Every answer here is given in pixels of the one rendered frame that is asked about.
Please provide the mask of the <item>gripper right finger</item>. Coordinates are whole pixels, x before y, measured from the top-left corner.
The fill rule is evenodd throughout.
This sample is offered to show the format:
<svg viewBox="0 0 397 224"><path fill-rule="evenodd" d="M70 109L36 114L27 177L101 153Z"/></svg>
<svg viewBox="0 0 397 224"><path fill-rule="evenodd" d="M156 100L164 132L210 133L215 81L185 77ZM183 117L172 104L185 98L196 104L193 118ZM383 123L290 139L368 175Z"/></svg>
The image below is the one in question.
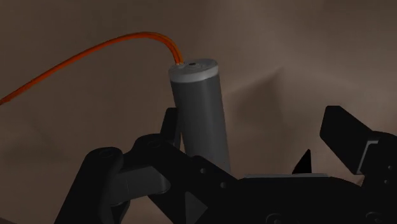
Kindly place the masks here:
<svg viewBox="0 0 397 224"><path fill-rule="evenodd" d="M366 224L397 224L397 136L374 131L340 106L327 106L320 138L362 175Z"/></svg>

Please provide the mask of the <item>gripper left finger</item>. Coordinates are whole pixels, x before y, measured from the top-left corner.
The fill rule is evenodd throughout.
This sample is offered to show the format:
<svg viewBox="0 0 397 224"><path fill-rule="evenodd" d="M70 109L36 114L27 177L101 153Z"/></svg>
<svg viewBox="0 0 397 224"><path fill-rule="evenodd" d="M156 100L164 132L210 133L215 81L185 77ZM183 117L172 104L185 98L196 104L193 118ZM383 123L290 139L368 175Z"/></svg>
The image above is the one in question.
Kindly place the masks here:
<svg viewBox="0 0 397 224"><path fill-rule="evenodd" d="M149 197L173 224L226 224L231 175L179 148L178 109L165 112L160 133L139 137L127 153L88 153L54 224L122 224L133 199Z"/></svg>

